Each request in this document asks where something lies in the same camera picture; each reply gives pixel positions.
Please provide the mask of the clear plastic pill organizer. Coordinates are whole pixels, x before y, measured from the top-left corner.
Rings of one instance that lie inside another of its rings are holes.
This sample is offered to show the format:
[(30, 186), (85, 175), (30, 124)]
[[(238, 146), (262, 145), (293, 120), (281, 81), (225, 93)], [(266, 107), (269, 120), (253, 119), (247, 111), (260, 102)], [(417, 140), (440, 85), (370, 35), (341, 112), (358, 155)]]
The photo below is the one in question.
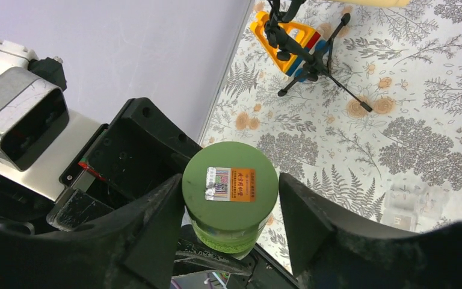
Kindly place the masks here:
[(446, 188), (392, 186), (385, 194), (380, 223), (404, 231), (428, 231), (442, 220), (448, 202)]

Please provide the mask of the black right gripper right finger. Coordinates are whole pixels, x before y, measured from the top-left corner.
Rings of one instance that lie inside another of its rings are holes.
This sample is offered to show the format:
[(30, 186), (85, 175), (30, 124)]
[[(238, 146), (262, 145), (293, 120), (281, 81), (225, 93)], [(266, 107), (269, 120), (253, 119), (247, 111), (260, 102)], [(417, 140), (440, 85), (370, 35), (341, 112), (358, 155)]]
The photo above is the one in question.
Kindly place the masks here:
[(287, 173), (279, 196), (303, 288), (462, 288), (462, 221), (418, 234), (362, 217)]

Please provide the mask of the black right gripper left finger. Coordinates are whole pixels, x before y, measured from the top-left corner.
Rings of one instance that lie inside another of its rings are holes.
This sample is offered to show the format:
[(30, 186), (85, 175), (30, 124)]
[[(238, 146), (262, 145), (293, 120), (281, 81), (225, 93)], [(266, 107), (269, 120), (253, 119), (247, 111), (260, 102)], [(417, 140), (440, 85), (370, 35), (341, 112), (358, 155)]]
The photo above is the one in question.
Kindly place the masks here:
[(184, 214), (181, 175), (70, 232), (0, 229), (0, 288), (168, 288)]

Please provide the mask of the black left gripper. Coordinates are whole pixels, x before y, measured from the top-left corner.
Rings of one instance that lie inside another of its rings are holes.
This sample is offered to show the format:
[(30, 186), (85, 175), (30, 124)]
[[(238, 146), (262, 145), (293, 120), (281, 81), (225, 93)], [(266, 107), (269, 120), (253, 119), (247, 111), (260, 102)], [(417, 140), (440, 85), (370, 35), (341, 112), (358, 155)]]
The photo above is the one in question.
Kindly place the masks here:
[(150, 99), (130, 99), (60, 175), (65, 189), (46, 221), (71, 231), (107, 215), (182, 173), (201, 149)]

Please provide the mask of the green pill bottle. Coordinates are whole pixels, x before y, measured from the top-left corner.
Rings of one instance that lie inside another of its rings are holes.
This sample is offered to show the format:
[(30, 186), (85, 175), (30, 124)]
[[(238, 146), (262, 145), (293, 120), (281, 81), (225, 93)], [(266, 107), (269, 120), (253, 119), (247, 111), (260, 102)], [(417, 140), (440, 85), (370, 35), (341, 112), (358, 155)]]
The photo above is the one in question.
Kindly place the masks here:
[(254, 247), (278, 198), (278, 174), (259, 149), (224, 141), (196, 153), (182, 176), (182, 193), (196, 237), (243, 259)]

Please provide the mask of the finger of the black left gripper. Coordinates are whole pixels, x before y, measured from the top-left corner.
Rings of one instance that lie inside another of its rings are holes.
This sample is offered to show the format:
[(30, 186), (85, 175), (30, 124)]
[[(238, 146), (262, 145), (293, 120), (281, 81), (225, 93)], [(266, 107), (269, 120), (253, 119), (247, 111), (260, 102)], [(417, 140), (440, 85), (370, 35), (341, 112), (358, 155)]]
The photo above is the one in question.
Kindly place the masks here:
[(204, 245), (191, 225), (181, 227), (174, 259), (173, 277), (207, 272), (226, 272), (239, 276), (250, 276), (255, 260), (238, 260)]

